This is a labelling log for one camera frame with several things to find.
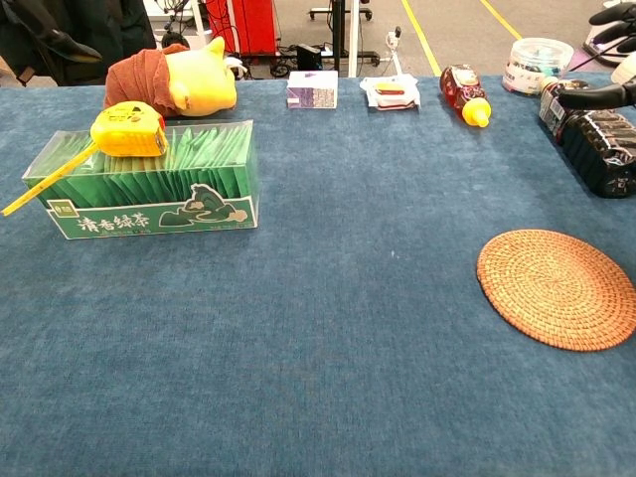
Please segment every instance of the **yellow tape measure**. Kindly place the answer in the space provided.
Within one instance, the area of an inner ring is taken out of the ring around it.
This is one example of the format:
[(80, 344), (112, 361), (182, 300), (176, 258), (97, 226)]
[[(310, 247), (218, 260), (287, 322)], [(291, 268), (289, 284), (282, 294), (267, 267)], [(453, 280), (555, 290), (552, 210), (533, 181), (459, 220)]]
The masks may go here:
[(42, 191), (71, 173), (96, 151), (114, 157), (161, 156), (168, 149), (165, 128), (166, 124), (161, 114), (145, 102), (125, 101), (105, 109), (90, 128), (92, 143), (71, 161), (7, 206), (2, 214), (8, 216), (20, 209)]

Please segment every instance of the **plush toy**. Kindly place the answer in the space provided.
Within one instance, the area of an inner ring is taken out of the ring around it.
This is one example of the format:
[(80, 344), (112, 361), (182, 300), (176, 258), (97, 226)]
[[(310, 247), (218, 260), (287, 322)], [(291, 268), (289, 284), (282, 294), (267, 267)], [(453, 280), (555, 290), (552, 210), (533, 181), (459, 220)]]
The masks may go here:
[(142, 50), (108, 69), (104, 107), (143, 101), (164, 117), (206, 116), (237, 103), (235, 75), (224, 60), (223, 37), (201, 50), (174, 44)]

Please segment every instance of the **bottle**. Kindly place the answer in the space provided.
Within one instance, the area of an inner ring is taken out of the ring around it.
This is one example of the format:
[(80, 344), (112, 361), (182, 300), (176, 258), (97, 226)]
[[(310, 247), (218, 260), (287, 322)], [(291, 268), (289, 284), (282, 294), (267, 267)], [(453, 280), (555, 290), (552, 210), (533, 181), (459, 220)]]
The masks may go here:
[(439, 87), (450, 104), (466, 124), (486, 127), (491, 108), (479, 76), (468, 65), (447, 67), (439, 80)]

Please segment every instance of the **blue carpet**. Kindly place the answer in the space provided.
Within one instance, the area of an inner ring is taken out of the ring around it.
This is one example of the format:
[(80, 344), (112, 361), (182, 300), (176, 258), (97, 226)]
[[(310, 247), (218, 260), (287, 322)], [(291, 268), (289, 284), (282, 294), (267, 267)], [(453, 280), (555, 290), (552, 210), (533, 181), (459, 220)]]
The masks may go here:
[[(537, 343), (492, 309), (475, 262), (542, 228), (634, 279), (636, 202), (588, 194), (538, 101), (484, 83), (476, 130), (437, 79), (420, 113), (368, 111), (348, 79), (335, 111), (242, 82), (215, 120), (255, 121), (257, 230), (66, 241), (37, 202), (3, 219), (0, 473), (634, 475), (636, 339)], [(3, 205), (102, 93), (0, 89)]]

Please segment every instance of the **round woven mat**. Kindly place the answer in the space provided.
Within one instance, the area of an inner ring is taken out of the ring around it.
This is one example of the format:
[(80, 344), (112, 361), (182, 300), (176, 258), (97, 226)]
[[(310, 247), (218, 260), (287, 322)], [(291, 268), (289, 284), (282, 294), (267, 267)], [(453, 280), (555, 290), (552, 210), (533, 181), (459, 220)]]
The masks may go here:
[(477, 277), (506, 321), (558, 348), (604, 350), (636, 329), (629, 278), (577, 238), (540, 230), (502, 234), (481, 251)]

